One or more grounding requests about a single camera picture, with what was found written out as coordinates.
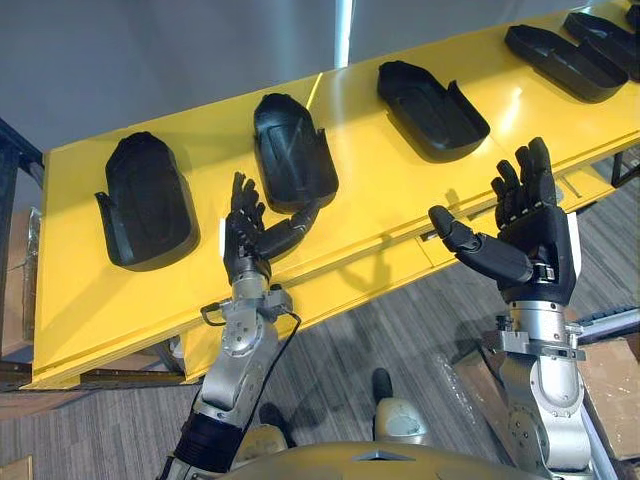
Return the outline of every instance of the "silver metal arm joint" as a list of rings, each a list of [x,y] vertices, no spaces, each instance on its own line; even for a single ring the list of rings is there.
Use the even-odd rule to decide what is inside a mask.
[[[266,279],[257,272],[239,275],[232,290],[233,298],[221,304],[225,327],[220,352],[193,409],[244,429],[277,353],[274,322],[293,306],[284,290],[267,290]]]
[[[516,463],[545,478],[593,478],[589,438],[580,415],[584,384],[576,362],[577,325],[550,302],[513,302],[488,348],[505,351],[500,377],[509,399]]]

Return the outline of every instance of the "yellow metal surface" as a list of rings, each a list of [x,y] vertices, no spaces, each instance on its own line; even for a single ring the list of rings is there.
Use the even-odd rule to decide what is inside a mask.
[[[594,9],[616,19],[620,7]],[[530,23],[558,30],[565,15]],[[640,139],[637,84],[628,83],[601,104],[582,104],[513,56],[503,44],[505,31],[500,26],[453,37],[326,72],[319,80],[308,77],[50,152],[32,386],[53,387],[181,333],[199,324],[202,305],[229,296],[217,256],[218,223],[228,211],[233,172],[258,179],[252,114],[267,91],[289,93],[309,105],[316,126],[326,128],[341,183],[303,243],[273,264],[275,281],[300,288],[428,230],[425,213],[433,204],[448,205],[462,215],[490,206],[489,182],[497,160],[513,158],[515,148],[532,136],[545,138],[556,174]],[[457,79],[492,126],[491,136],[455,162],[422,158],[391,123],[376,95],[377,66],[390,59],[424,66],[443,83]],[[118,140],[140,130],[157,135],[175,153],[201,231],[200,245],[185,259],[144,273],[109,262],[93,197],[106,188],[104,165]],[[265,223],[278,219],[269,213]]]

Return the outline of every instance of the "yellow table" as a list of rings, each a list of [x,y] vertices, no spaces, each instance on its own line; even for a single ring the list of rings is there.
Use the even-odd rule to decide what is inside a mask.
[[[617,4],[591,10],[623,24]],[[527,23],[559,31],[565,15]],[[27,388],[72,385],[84,371],[179,333],[187,380],[206,370],[219,332],[201,327],[198,311],[230,295],[217,228],[229,208],[233,172],[259,178],[252,114],[266,93],[288,93],[308,105],[315,124],[326,128],[341,183],[303,243],[273,264],[274,281],[290,288],[305,326],[450,264],[438,242],[415,238],[430,230],[426,210],[441,203],[473,217],[490,207],[496,162],[512,159],[533,136],[550,148],[554,173],[568,191],[567,208],[609,193],[593,172],[575,170],[638,142],[640,87],[628,83],[601,104],[580,103],[513,56],[503,43],[505,30],[453,37],[51,151],[45,159],[33,382]],[[442,83],[457,79],[491,125],[490,137],[455,162],[421,158],[377,98],[377,67],[391,59],[421,65]],[[104,165],[118,140],[140,130],[174,151],[201,231],[189,256],[144,273],[109,262],[93,197],[106,188]],[[578,186],[567,180],[571,175],[582,175],[573,181]],[[279,218],[268,213],[265,223]]]

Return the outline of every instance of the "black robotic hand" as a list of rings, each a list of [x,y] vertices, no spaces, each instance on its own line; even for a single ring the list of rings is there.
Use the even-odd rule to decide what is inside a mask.
[[[313,202],[265,229],[262,215],[265,206],[258,202],[255,182],[236,172],[231,192],[231,211],[225,221],[224,266],[229,283],[243,272],[258,271],[271,277],[269,260],[297,245],[309,231],[318,215]]]
[[[576,284],[567,215],[556,204],[549,152],[542,138],[516,151],[520,179],[506,160],[491,182],[498,196],[498,238],[473,231],[438,205],[429,217],[464,264],[497,281],[506,302],[567,305]]]

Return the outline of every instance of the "black cable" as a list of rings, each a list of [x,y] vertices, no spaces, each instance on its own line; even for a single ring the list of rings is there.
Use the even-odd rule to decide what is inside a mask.
[[[293,327],[293,330],[287,337],[287,340],[284,342],[284,345],[276,355],[276,358],[273,360],[273,363],[269,367],[269,370],[267,370],[267,374],[265,375],[264,381],[262,382],[262,387],[260,388],[260,391],[258,392],[258,397],[256,398],[256,402],[253,405],[253,410],[251,410],[251,415],[249,415],[249,421],[247,422],[247,425],[244,427],[243,434],[246,433],[246,431],[249,429],[249,425],[251,425],[251,421],[253,420],[253,415],[256,413],[256,408],[258,407],[258,403],[260,403],[260,397],[262,397],[262,392],[264,392],[264,388],[267,386],[267,382],[269,381],[269,377],[271,376],[271,373],[273,372],[274,367],[278,363],[278,360],[280,360],[280,357],[282,356],[286,348],[289,346],[289,343],[291,343],[291,340],[293,340],[293,336],[296,334],[296,332],[298,331],[298,328],[300,327],[300,324],[302,323],[302,319],[297,313],[290,312],[290,311],[287,311],[286,313],[291,317],[293,317],[293,319],[296,321],[296,325],[295,327]]]
[[[218,302],[214,302],[211,305],[205,305],[204,307],[202,307],[200,309],[200,315],[202,316],[202,320],[204,320],[204,323],[211,327],[224,327],[227,322],[212,322],[211,320],[209,320],[209,312],[216,312],[218,310],[220,310],[220,303]]]

